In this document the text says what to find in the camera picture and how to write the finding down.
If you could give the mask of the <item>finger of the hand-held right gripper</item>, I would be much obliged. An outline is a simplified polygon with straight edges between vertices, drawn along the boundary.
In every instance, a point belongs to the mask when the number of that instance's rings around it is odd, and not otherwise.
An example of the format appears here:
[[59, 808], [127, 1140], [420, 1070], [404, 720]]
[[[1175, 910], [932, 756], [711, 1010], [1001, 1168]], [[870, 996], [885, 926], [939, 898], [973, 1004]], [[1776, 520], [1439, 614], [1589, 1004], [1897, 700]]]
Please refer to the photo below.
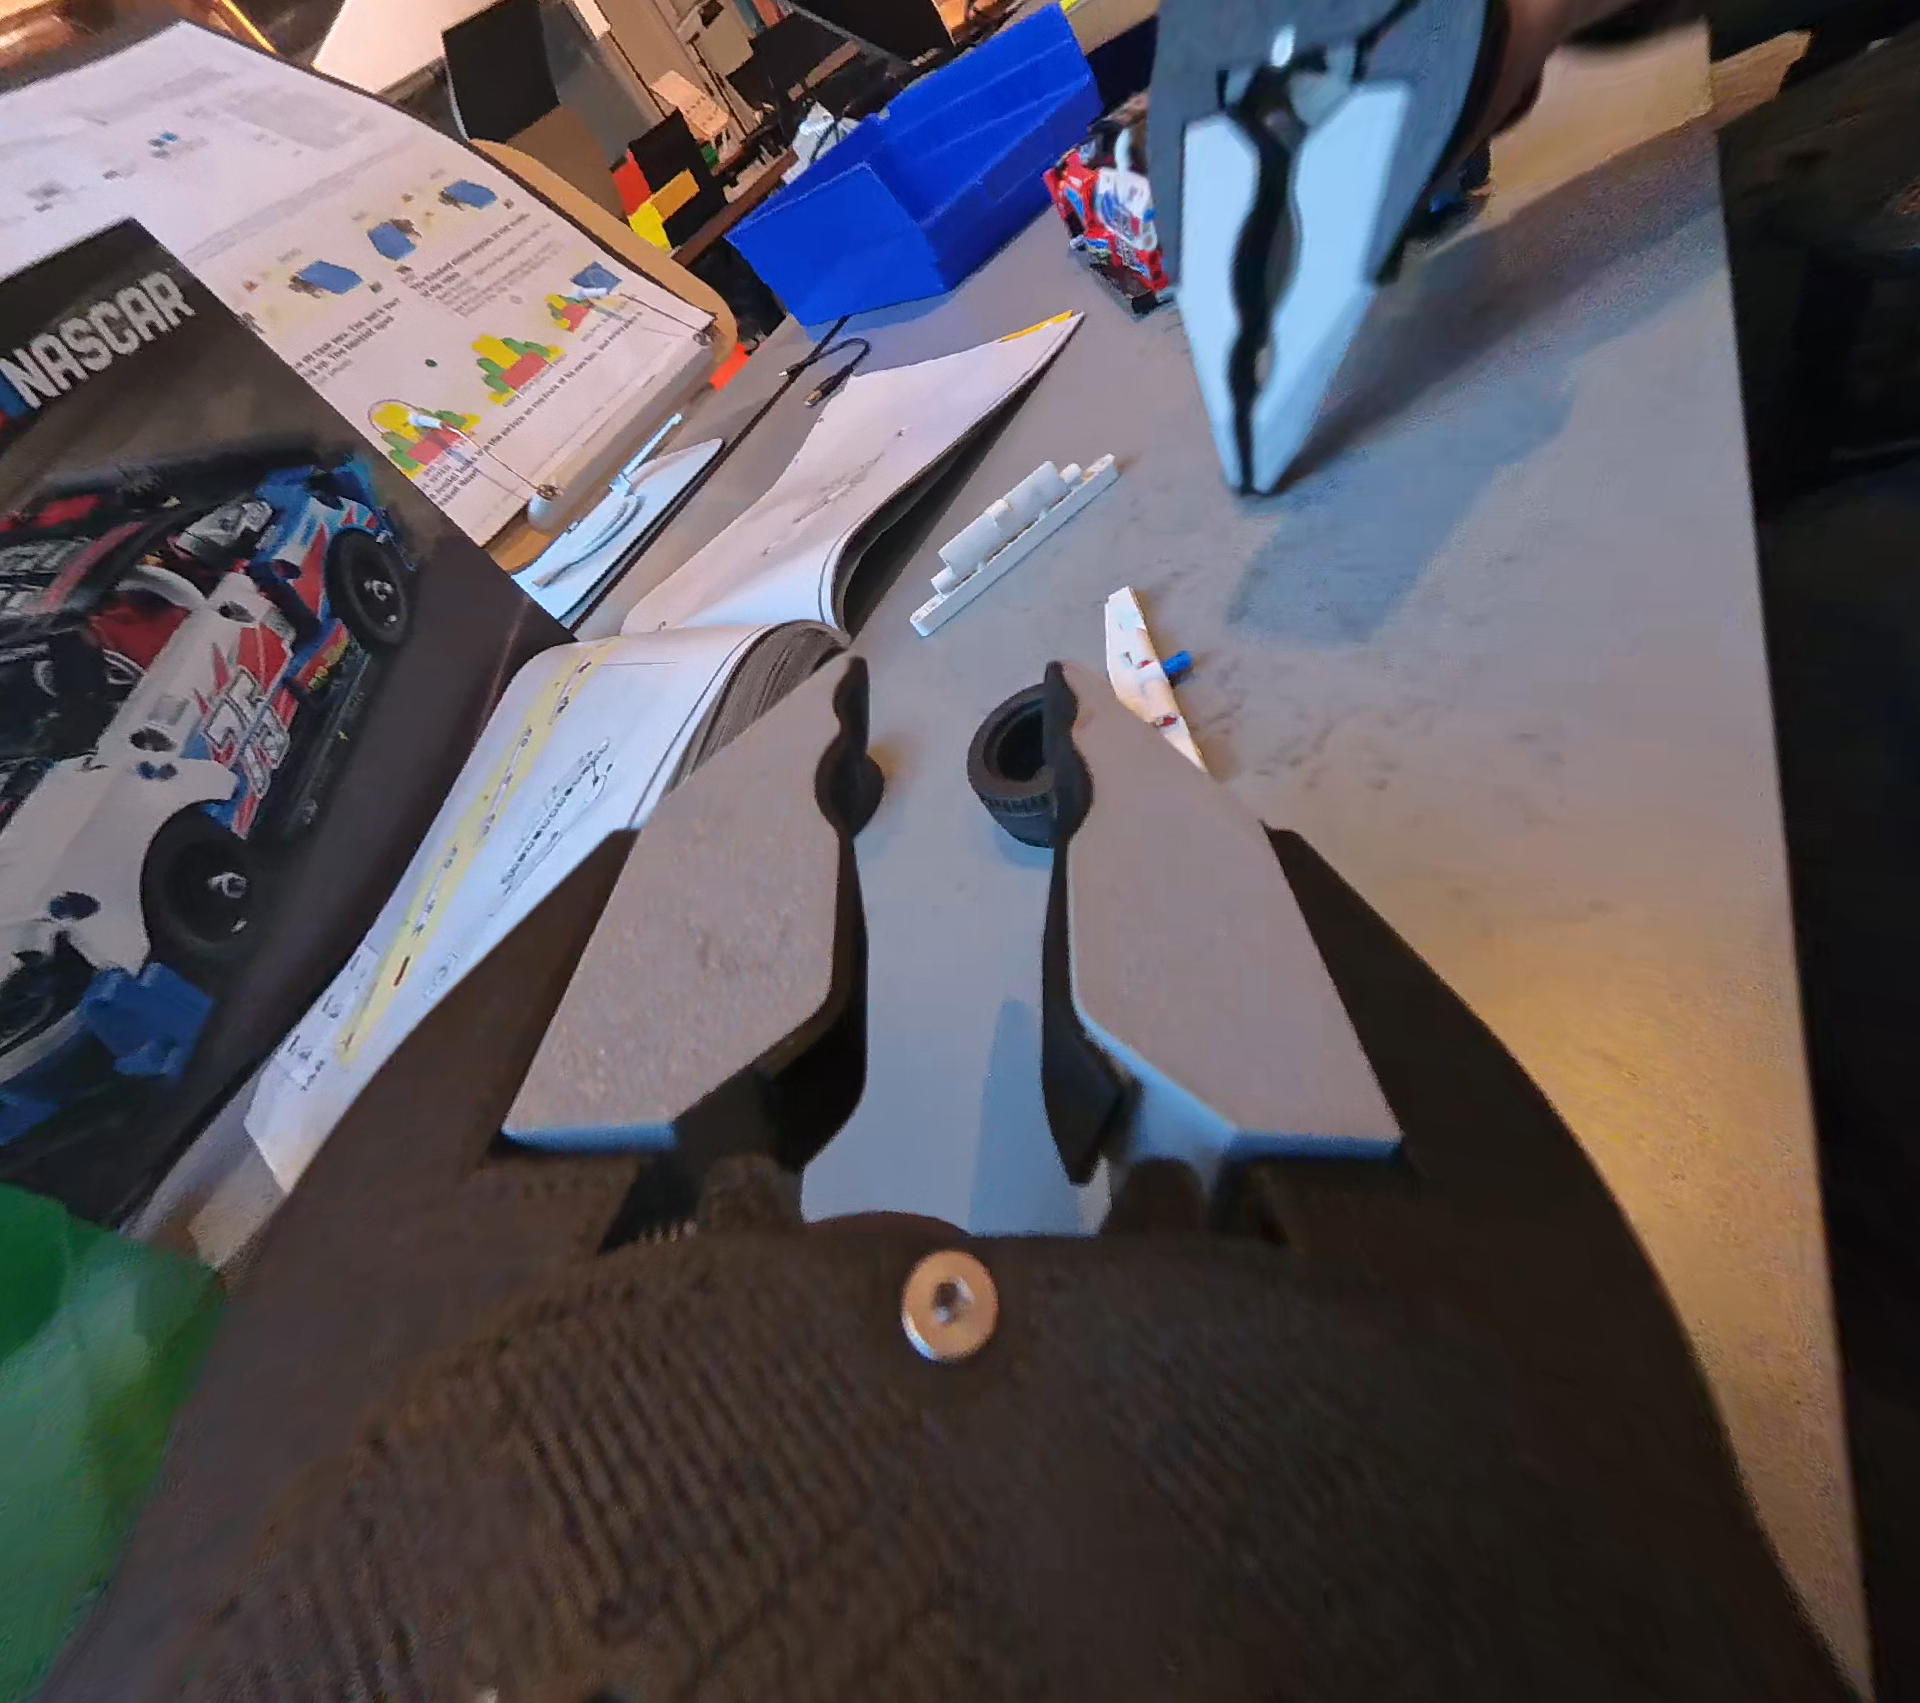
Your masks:
[[1260, 402], [1292, 267], [1287, 157], [1260, 123], [1212, 115], [1182, 137], [1180, 321], [1220, 472], [1258, 492]]
[[1405, 85], [1358, 85], [1290, 163], [1281, 285], [1254, 359], [1255, 494], [1280, 490], [1298, 462], [1377, 295], [1375, 239], [1410, 109]]

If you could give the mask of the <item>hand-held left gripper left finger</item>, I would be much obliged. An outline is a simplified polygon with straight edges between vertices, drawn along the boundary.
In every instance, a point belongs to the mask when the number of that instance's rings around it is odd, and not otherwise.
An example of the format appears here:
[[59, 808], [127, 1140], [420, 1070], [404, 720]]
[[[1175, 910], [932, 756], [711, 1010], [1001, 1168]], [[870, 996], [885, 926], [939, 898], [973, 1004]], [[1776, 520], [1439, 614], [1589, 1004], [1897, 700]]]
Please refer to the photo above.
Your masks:
[[635, 830], [501, 1120], [551, 1154], [804, 1168], [865, 1082], [870, 674], [823, 664]]

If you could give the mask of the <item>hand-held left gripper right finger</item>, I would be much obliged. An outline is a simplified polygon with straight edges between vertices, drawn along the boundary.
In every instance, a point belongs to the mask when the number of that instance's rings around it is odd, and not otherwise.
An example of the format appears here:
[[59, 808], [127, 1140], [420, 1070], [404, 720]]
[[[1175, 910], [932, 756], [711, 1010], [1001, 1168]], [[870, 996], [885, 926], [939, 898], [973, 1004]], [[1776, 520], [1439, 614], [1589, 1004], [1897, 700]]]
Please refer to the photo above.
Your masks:
[[1051, 662], [1039, 684], [1051, 862], [1039, 1086], [1084, 1188], [1184, 1166], [1383, 1162], [1401, 1128], [1258, 818]]

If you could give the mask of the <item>black rubber toy tyre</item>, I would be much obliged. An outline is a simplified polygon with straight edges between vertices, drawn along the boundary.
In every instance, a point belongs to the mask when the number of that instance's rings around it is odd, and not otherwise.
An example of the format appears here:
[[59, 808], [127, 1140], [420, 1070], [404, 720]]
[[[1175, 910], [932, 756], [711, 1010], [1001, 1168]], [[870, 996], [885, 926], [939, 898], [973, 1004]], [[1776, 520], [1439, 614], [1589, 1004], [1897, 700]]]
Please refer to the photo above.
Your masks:
[[965, 770], [971, 796], [1007, 840], [1051, 852], [1068, 840], [1072, 816], [1054, 774], [1047, 710], [1043, 682], [1003, 700], [971, 732]]

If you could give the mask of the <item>long white pointed panel piece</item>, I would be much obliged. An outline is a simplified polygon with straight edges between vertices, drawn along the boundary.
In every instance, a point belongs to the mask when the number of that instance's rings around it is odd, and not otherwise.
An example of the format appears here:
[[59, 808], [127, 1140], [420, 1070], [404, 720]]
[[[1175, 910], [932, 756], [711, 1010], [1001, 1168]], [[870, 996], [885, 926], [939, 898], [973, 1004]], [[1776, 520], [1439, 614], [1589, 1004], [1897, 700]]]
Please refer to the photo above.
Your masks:
[[1119, 706], [1154, 730], [1194, 768], [1206, 772], [1207, 766], [1180, 710], [1174, 680], [1154, 646], [1135, 590], [1117, 588], [1105, 600], [1102, 630], [1107, 680]]

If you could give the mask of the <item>grey desk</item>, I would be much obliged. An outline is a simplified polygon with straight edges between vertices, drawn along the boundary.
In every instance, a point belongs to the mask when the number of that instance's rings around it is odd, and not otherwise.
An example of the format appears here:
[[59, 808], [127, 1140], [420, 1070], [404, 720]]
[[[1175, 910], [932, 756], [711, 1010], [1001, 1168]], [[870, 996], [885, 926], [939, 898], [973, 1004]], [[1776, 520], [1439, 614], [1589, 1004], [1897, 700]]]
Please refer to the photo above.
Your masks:
[[[1178, 321], [1124, 317], [1047, 223], [870, 325], [877, 369], [1084, 315], [856, 578], [887, 778], [859, 842], [871, 1074], [801, 1206], [1068, 1228], [1029, 1078], [1045, 864], [964, 756], [1047, 660], [1099, 668], [1131, 586], [1195, 662], [1212, 776], [1326, 858], [1584, 1146], [1870, 1690], [1714, 107], [1699, 33], [1556, 59], [1486, 211], [1382, 301], [1273, 500], [1222, 486]], [[945, 542], [1102, 456], [1103, 496], [914, 634]]]

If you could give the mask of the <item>red white toy car model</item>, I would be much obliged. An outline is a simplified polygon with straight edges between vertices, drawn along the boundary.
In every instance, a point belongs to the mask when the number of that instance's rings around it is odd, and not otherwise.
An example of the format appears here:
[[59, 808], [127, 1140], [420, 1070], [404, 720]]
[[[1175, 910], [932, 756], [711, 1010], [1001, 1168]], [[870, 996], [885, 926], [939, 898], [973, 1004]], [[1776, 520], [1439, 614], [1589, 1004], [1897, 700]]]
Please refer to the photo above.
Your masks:
[[1068, 251], [1134, 317], [1174, 299], [1143, 163], [1143, 123], [1107, 115], [1042, 177]]

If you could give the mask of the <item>blue plastic bin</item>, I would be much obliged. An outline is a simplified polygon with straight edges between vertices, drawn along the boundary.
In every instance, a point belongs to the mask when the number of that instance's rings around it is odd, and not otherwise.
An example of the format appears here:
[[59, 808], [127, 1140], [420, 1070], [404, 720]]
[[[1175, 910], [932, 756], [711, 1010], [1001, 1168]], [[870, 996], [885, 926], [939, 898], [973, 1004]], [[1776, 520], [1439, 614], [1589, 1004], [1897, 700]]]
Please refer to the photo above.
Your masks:
[[846, 133], [732, 249], [798, 325], [939, 299], [1050, 209], [1045, 175], [1097, 115], [1072, 23], [1045, 7]]

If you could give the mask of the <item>open instruction booklet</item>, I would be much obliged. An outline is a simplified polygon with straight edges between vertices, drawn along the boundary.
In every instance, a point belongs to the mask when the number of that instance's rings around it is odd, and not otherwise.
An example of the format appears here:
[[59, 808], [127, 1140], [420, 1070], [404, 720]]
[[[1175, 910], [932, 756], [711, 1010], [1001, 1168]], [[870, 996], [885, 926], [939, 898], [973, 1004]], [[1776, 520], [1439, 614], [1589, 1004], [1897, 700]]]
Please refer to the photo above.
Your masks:
[[528, 662], [335, 980], [260, 1068], [251, 1150], [280, 1194], [420, 1022], [603, 840], [851, 642], [858, 550], [1073, 339], [1079, 317], [858, 373], [774, 484], [620, 632]]

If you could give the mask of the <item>white beam with cylinders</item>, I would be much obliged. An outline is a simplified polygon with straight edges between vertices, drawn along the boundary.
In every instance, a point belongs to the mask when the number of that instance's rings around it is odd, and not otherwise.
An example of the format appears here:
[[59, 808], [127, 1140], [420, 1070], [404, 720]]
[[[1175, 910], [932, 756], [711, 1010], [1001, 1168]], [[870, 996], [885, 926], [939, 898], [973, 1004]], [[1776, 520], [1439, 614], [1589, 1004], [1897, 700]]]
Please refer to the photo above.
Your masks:
[[945, 628], [1005, 572], [1103, 496], [1119, 474], [1117, 460], [1102, 456], [1090, 466], [1042, 464], [1012, 486], [939, 546], [929, 598], [909, 616], [914, 634], [924, 640]]

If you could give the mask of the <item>white flat pad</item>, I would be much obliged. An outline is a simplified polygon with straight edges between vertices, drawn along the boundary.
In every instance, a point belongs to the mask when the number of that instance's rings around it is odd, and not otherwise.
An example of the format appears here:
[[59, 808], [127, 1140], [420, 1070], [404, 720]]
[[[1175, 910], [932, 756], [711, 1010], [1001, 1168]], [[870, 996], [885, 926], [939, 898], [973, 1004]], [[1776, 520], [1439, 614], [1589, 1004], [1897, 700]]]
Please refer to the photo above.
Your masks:
[[725, 450], [710, 438], [622, 468], [587, 514], [515, 570], [518, 588], [547, 616], [573, 628], [659, 532], [684, 494], [697, 488]]

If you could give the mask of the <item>yellow red black block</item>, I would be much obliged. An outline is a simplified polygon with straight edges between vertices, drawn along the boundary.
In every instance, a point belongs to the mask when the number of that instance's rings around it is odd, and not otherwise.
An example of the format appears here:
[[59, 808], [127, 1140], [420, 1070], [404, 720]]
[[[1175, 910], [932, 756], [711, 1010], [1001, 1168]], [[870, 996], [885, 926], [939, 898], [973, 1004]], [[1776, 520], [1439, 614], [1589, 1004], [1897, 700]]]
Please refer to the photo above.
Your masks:
[[609, 175], [628, 227], [666, 255], [695, 243], [727, 211], [708, 147], [680, 111], [630, 141]]

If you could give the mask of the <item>toy car set box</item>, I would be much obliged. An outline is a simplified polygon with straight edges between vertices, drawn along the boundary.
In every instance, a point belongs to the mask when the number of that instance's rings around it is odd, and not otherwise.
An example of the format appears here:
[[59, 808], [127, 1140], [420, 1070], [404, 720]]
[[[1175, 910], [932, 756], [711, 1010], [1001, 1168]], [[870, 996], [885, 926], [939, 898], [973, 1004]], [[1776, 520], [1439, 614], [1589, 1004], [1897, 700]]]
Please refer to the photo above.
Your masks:
[[569, 634], [138, 223], [1, 291], [1, 1176], [157, 1190]]

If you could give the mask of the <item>person's black garment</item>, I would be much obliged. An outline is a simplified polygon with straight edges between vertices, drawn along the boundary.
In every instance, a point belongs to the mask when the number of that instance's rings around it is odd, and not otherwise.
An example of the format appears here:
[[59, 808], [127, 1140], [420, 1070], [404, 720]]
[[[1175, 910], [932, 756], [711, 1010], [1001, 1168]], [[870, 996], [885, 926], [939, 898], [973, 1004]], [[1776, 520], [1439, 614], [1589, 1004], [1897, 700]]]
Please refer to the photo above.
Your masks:
[[1870, 1648], [1916, 1700], [1916, 31], [1801, 63], [1719, 181]]

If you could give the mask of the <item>green plastic bin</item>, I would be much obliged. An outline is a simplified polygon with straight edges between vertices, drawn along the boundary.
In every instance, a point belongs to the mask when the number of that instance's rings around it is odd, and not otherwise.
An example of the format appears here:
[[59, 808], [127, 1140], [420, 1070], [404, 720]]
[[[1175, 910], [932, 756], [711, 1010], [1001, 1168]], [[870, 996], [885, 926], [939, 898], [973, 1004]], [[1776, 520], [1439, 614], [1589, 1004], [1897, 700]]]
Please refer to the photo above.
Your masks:
[[190, 1256], [1, 1188], [1, 1698], [113, 1576], [225, 1306]]

